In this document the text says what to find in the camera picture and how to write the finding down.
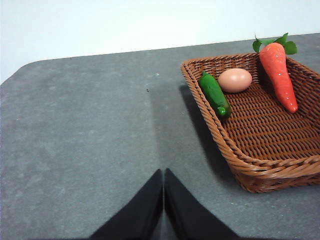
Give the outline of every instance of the wicker basket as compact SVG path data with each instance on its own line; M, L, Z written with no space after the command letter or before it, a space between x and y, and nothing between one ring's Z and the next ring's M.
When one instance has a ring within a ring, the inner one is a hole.
M287 57L299 110L276 99L258 53L186 60L181 71L223 157L240 185L253 193L320 184L320 74ZM205 70L216 78L231 68L252 75L250 87L227 93L232 113L221 122L199 87Z

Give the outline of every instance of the egg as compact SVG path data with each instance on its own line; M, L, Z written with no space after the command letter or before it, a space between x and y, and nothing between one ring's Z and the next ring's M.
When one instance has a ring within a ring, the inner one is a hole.
M226 93L239 93L246 90L252 82L250 72L242 68L231 68L218 77L221 89Z

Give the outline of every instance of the toy vegetable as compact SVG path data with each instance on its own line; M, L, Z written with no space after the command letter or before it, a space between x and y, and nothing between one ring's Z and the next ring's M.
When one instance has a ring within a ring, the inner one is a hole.
M295 54L297 47L292 41L286 42L287 36L288 33L276 40L255 38L252 47L258 53L260 46L266 45L259 54L260 61L271 79L277 99L293 114L298 110L298 104L286 66L286 54Z
M231 108L217 80L206 71L203 71L199 85L217 117L221 120L229 118Z

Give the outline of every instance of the gray table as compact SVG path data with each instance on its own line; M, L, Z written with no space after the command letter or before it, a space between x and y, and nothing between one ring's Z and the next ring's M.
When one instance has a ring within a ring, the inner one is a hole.
M320 33L290 36L320 72ZM88 237L158 168L240 236L320 239L320 185L242 190L180 72L252 40L27 64L1 85L1 239ZM176 239L165 215L154 240Z

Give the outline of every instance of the plastic cucumber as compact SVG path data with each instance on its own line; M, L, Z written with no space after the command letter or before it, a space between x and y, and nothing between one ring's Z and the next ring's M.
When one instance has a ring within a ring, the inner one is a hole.
M212 75L206 73L206 71L203 71L199 85L217 117L220 120L229 118L231 107L217 80Z

